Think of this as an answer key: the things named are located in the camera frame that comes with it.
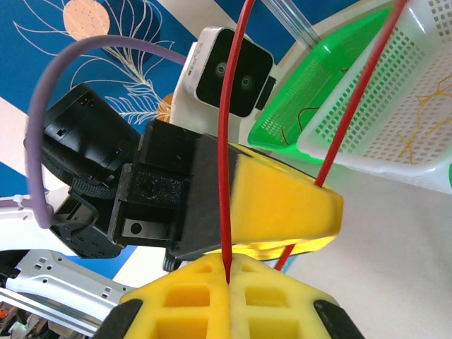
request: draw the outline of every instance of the yellow string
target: yellow string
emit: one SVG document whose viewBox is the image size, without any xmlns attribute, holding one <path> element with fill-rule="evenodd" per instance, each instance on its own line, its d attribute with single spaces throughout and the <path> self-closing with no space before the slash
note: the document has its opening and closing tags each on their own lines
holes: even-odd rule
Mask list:
<svg viewBox="0 0 452 339">
<path fill-rule="evenodd" d="M 443 90 L 441 89 L 441 85 L 447 81 L 448 79 L 452 78 L 452 74 L 448 75 L 447 77 L 445 77 L 444 79 L 440 80 L 438 82 L 438 85 L 436 86 L 436 92 L 431 94 L 431 95 L 416 95 L 416 99 L 419 102 L 419 108 L 416 111 L 416 118 L 417 118 L 417 123 L 416 123 L 416 127 L 415 130 L 411 133 L 411 136 L 409 137 L 408 140 L 405 140 L 402 135 L 400 134 L 400 132 L 397 132 L 397 135 L 399 136 L 399 138 L 402 140 L 402 142 L 404 142 L 405 147 L 402 149 L 402 151 L 400 152 L 400 154 L 398 155 L 399 157 L 402 157 L 405 152 L 407 150 L 410 151 L 410 164 L 413 163 L 412 161 L 412 156 L 413 156 L 413 149 L 411 146 L 411 143 L 413 142 L 414 138 L 416 137 L 417 133 L 419 132 L 419 128 L 422 122 L 421 119 L 421 112 L 424 109 L 425 105 L 434 97 L 436 96 L 440 96 L 440 95 L 445 95 L 447 97 L 452 97 L 452 94 L 450 93 L 446 93 L 446 91 L 452 87 L 451 85 L 446 86 Z M 433 133 L 435 130 L 437 130 L 440 126 L 444 125 L 444 124 L 448 124 L 449 122 L 452 122 L 452 119 L 446 119 L 444 121 L 439 122 L 436 126 L 434 126 L 432 129 L 430 129 L 428 132 L 426 132 L 426 135 L 428 136 L 429 134 Z"/>
</svg>

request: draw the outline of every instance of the clear plastic rod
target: clear plastic rod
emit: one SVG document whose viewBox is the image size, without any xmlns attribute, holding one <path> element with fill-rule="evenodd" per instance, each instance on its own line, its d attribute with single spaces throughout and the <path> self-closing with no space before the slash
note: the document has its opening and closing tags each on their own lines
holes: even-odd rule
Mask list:
<svg viewBox="0 0 452 339">
<path fill-rule="evenodd" d="M 314 48 L 320 37 L 293 0 L 262 0 L 271 13 L 300 44 Z"/>
</svg>

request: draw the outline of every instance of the lavender cable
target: lavender cable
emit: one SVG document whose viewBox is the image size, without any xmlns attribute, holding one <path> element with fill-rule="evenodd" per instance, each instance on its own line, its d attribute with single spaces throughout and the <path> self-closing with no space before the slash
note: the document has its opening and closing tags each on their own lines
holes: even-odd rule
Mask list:
<svg viewBox="0 0 452 339">
<path fill-rule="evenodd" d="M 154 54 L 183 65 L 186 57 L 158 46 L 151 42 L 146 42 L 131 37 L 121 37 L 116 35 L 101 35 L 89 37 L 70 44 L 58 54 L 44 70 L 39 79 L 28 108 L 28 127 L 26 145 L 28 190 L 32 201 L 32 208 L 37 224 L 41 228 L 51 226 L 51 215 L 47 209 L 47 202 L 44 194 L 44 182 L 42 180 L 42 133 L 45 113 L 49 104 L 52 92 L 57 81 L 64 70 L 80 55 L 91 49 L 103 47 L 132 48 L 143 52 Z"/>
</svg>

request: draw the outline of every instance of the yellow foam block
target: yellow foam block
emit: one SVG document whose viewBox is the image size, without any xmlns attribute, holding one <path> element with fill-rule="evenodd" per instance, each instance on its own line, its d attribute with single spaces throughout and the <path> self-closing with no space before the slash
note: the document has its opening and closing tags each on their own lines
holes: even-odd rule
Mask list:
<svg viewBox="0 0 452 339">
<path fill-rule="evenodd" d="M 231 339 L 331 339 L 314 302 L 334 298 L 267 265 L 234 254 Z"/>
<path fill-rule="evenodd" d="M 123 296 L 143 305 L 125 339 L 229 339 L 228 286 L 221 255 L 186 267 Z"/>
<path fill-rule="evenodd" d="M 235 244 L 299 239 L 301 248 L 312 251 L 307 240 L 322 239 L 314 244 L 319 248 L 334 239 L 342 220 L 340 195 L 315 186 L 313 178 L 290 166 L 243 151 L 253 157 L 239 155 L 235 169 L 231 198 Z"/>
</svg>

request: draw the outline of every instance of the white basket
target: white basket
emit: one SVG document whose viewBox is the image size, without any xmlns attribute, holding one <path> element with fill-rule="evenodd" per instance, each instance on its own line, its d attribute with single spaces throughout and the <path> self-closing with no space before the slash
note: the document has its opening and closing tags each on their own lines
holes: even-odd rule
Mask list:
<svg viewBox="0 0 452 339">
<path fill-rule="evenodd" d="M 302 132 L 297 142 L 301 152 L 325 158 L 373 44 Z M 451 74 L 452 0 L 412 0 L 379 60 L 335 163 L 452 194 L 452 119 L 428 133 L 452 118 L 452 78 L 440 85 L 451 96 L 428 98 Z M 416 131 L 421 104 L 412 151 L 403 153 Z"/>
</svg>

